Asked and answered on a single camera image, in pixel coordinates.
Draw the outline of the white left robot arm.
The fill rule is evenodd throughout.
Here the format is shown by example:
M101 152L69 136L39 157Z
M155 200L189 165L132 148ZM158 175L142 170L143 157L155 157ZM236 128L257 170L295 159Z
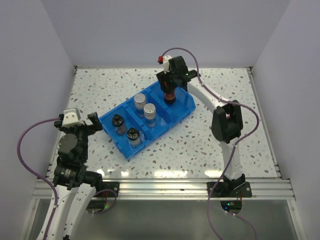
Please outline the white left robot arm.
M86 124L73 110L59 115L54 126L65 135L58 142L53 193L39 240L70 240L91 198L103 193L102 175L88 171L88 137L103 129L98 114Z

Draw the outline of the silver-lid shaker jar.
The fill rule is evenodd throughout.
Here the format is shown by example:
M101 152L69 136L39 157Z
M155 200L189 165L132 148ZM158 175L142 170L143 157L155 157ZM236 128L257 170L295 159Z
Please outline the silver-lid shaker jar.
M149 128L153 128L156 125L156 106L153 103L147 103L143 111L146 125Z

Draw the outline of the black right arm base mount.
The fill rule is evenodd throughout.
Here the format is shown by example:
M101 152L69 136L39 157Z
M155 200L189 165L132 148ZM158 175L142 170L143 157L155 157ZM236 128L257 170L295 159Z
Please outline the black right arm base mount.
M253 196L251 185L247 181L235 189L227 187L224 182L219 182L216 186L215 184L216 182L206 183L210 198L251 198Z

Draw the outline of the black-cap white spice bottle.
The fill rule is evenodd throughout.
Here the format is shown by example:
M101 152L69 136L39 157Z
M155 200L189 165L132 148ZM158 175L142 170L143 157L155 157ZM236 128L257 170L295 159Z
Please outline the black-cap white spice bottle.
M141 144L141 137L140 132L138 129L131 127L127 133L126 136L128 138L128 142L131 145L132 148L137 148Z

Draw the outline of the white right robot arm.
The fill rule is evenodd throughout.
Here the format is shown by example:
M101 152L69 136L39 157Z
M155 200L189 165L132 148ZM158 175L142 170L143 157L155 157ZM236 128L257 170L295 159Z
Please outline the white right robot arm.
M197 97L212 112L211 131L215 139L220 142L226 170L222 174L223 183L217 190L227 196L235 196L246 182L239 150L233 150L243 129L239 102L236 100L229 102L205 86L200 79L199 70L189 70L182 56L159 56L158 63L163 65L163 71L157 73L156 77L166 104L175 103L176 89L181 88Z

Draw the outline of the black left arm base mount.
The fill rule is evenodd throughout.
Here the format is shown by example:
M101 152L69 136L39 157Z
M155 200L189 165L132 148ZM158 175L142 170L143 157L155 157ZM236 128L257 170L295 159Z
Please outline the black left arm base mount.
M102 190L108 189L109 191L104 191L98 196L101 198L114 198L118 197L120 190L120 183L118 181L104 181Z

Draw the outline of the black-cap brown spice bottle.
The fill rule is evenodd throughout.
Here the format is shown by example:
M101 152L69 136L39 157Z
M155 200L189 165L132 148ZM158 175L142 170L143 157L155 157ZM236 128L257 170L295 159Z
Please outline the black-cap brown spice bottle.
M111 123L115 128L116 134L122 136L127 132L125 120L121 115L115 114L111 120Z

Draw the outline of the red-cap dark sauce jar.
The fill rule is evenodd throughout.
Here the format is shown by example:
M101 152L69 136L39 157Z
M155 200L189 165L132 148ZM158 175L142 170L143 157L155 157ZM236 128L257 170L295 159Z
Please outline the red-cap dark sauce jar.
M168 105L174 104L176 101L176 93L175 90L171 92L165 92L164 93L164 102Z

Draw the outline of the silver-lid blue-label spice jar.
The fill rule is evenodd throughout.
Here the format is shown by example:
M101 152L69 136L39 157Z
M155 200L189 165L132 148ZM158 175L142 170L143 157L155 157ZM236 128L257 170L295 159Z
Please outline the silver-lid blue-label spice jar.
M138 93L134 96L134 105L137 116L139 118L144 117L144 106L146 105L146 96L143 93Z

